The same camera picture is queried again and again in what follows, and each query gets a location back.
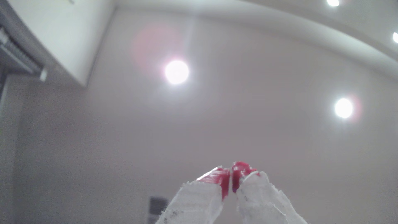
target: air vent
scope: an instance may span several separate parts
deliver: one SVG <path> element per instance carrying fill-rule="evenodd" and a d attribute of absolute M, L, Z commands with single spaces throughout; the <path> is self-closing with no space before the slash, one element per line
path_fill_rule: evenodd
<path fill-rule="evenodd" d="M 151 197 L 149 200 L 149 215 L 147 224 L 155 224 L 159 216 L 166 210 L 168 199 L 162 197 Z"/>
<path fill-rule="evenodd" d="M 39 76 L 42 68 L 25 53 L 7 34 L 4 27 L 0 26 L 0 50 L 25 72 Z"/>

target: recessed light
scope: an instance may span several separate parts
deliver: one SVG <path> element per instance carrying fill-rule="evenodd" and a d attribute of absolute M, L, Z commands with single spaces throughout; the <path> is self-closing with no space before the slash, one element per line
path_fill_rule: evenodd
<path fill-rule="evenodd" d="M 328 0 L 330 6 L 339 6 L 339 0 Z"/>
<path fill-rule="evenodd" d="M 189 69 L 183 61 L 172 61 L 167 64 L 164 73 L 171 84 L 181 84 L 188 79 Z"/>
<path fill-rule="evenodd" d="M 341 118 L 349 118 L 353 111 L 354 107 L 352 103 L 346 98 L 340 99 L 334 105 L 334 112 Z"/>
<path fill-rule="evenodd" d="M 398 43 L 398 33 L 394 33 L 394 34 L 392 35 L 392 39 L 393 39 L 395 42 Z"/>

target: wall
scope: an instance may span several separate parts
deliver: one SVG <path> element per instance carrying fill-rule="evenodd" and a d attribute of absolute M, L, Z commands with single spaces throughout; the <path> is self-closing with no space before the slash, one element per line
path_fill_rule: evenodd
<path fill-rule="evenodd" d="M 180 86 L 162 75 L 174 57 L 191 68 Z M 362 109 L 344 121 L 333 104 L 347 95 Z M 396 223 L 397 96 L 397 81 L 283 35 L 118 10 L 87 90 L 29 87 L 16 217 L 144 223 L 137 198 L 243 160 L 309 223 Z M 216 223 L 240 222 L 226 202 Z"/>
<path fill-rule="evenodd" d="M 8 1 L 56 60 L 86 86 L 97 50 L 114 12 L 112 0 Z"/>
<path fill-rule="evenodd" d="M 14 223 L 14 160 L 28 81 L 8 76 L 0 102 L 0 223 Z"/>

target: red paint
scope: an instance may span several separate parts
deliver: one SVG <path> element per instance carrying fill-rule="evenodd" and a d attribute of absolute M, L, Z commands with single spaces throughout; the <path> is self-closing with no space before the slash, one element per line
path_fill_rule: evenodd
<path fill-rule="evenodd" d="M 214 183 L 221 186 L 222 200 L 228 195 L 230 171 L 227 168 L 216 167 L 210 172 L 199 177 L 197 181 Z"/>
<path fill-rule="evenodd" d="M 235 162 L 232 165 L 232 191 L 234 193 L 236 193 L 236 190 L 239 188 L 240 178 L 246 177 L 253 171 L 257 170 L 251 168 L 249 164 L 242 161 Z"/>

